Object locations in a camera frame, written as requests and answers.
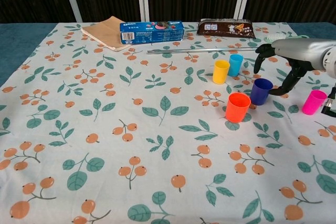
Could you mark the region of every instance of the plastic cup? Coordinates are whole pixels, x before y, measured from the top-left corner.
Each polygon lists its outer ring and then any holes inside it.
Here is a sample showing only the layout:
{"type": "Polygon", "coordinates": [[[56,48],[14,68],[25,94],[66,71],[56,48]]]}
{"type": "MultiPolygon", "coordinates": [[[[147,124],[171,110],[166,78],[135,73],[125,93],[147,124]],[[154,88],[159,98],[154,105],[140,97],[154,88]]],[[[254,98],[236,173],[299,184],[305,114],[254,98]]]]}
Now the plastic cup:
{"type": "Polygon", "coordinates": [[[226,60],[216,60],[212,80],[216,84],[223,84],[229,71],[230,63],[226,60]]]}
{"type": "Polygon", "coordinates": [[[231,55],[229,59],[230,68],[228,76],[237,76],[240,71],[240,66],[242,65],[244,57],[242,55],[231,55]]]}
{"type": "Polygon", "coordinates": [[[232,123],[241,122],[251,104],[250,97],[244,93],[231,93],[226,106],[225,118],[232,123]]]}
{"type": "Polygon", "coordinates": [[[268,97],[268,91],[273,88],[273,84],[264,78],[259,78],[254,81],[250,99],[254,105],[263,105],[268,97]]]}
{"type": "Polygon", "coordinates": [[[327,97],[327,94],[321,90],[312,90],[302,107],[302,112],[306,115],[313,115],[327,97]]]}

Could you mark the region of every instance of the brown package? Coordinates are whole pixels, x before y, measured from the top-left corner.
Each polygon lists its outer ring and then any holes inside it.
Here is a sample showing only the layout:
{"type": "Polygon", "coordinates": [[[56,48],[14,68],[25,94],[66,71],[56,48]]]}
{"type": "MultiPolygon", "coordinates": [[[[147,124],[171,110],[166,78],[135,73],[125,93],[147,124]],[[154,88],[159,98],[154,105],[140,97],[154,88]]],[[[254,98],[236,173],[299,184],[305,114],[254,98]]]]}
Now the brown package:
{"type": "Polygon", "coordinates": [[[81,31],[105,47],[113,51],[120,51],[131,46],[130,44],[124,45],[120,41],[120,23],[123,21],[112,16],[95,25],[83,27],[81,31]]]}
{"type": "Polygon", "coordinates": [[[252,23],[247,19],[201,19],[198,24],[198,35],[212,35],[222,37],[253,38],[252,23]]]}

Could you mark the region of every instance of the floral tablecloth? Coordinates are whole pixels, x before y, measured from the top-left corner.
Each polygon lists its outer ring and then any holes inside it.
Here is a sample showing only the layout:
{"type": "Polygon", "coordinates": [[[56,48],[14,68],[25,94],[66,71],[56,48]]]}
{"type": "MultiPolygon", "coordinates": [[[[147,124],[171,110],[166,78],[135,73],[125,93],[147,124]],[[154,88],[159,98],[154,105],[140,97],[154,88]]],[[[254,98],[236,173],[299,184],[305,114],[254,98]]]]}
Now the floral tablecloth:
{"type": "Polygon", "coordinates": [[[256,39],[197,36],[113,52],[58,24],[1,87],[1,223],[334,223],[336,123],[301,107],[325,73],[307,73],[282,97],[224,118],[231,92],[290,71],[271,57],[253,74],[212,82],[216,59],[296,34],[255,23],[256,39]],[[230,52],[147,55],[151,49],[230,52]]]}

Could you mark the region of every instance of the dark blue cup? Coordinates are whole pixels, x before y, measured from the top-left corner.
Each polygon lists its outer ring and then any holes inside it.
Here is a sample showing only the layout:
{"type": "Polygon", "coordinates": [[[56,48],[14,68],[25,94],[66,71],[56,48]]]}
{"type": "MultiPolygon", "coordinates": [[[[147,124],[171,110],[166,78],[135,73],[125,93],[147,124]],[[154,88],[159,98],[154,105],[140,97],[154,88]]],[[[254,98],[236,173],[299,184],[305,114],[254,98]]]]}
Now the dark blue cup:
{"type": "Polygon", "coordinates": [[[239,74],[240,66],[242,65],[244,57],[242,55],[231,55],[229,59],[230,68],[227,73],[228,76],[237,76],[239,74]]]}
{"type": "Polygon", "coordinates": [[[254,81],[250,99],[254,105],[263,105],[268,97],[268,91],[273,88],[272,82],[259,78],[254,81]]]}

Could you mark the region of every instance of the blue box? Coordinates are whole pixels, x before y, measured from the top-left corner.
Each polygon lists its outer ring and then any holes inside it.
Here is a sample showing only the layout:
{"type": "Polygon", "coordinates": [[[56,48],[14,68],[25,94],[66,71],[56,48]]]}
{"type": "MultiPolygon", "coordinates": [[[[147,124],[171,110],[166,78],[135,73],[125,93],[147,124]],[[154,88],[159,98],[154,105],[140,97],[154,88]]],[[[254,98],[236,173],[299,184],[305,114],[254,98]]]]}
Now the blue box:
{"type": "Polygon", "coordinates": [[[184,27],[181,21],[128,22],[120,24],[123,44],[143,44],[182,40],[184,27]]]}

